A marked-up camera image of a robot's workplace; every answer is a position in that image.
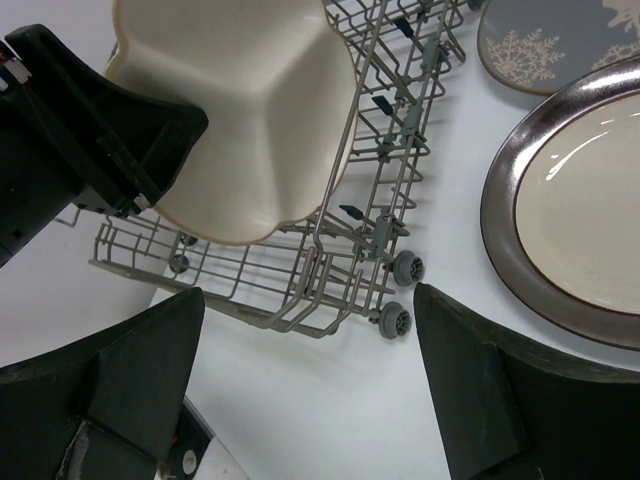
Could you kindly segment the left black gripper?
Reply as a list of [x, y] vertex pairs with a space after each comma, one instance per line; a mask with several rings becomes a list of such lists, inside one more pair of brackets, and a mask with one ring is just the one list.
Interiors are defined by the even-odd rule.
[[41, 24], [1, 44], [1, 264], [70, 203], [126, 217], [156, 205], [208, 126], [192, 105], [107, 80]]

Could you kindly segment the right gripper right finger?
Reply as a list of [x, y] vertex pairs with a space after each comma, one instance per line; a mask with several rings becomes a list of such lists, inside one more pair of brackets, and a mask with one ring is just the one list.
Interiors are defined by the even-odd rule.
[[638, 372], [537, 342], [432, 285], [413, 305], [451, 478], [638, 478]]

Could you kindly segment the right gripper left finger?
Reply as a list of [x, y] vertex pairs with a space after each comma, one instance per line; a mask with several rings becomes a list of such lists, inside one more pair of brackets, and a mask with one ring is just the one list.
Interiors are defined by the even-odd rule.
[[193, 478], [206, 427], [185, 393], [204, 310], [190, 288], [3, 367], [2, 478]]

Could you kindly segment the cream three-section divided plate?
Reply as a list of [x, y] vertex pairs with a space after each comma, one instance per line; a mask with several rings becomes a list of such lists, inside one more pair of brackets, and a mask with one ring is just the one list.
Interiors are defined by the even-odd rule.
[[208, 125], [167, 193], [168, 222], [257, 243], [311, 216], [355, 140], [358, 78], [322, 1], [117, 1], [119, 86], [202, 109]]

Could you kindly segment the cream plate with metallic rim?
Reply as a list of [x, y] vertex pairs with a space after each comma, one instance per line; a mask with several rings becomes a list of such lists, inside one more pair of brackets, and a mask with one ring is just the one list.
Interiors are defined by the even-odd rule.
[[599, 68], [541, 102], [488, 171], [489, 260], [547, 321], [639, 346], [639, 61]]

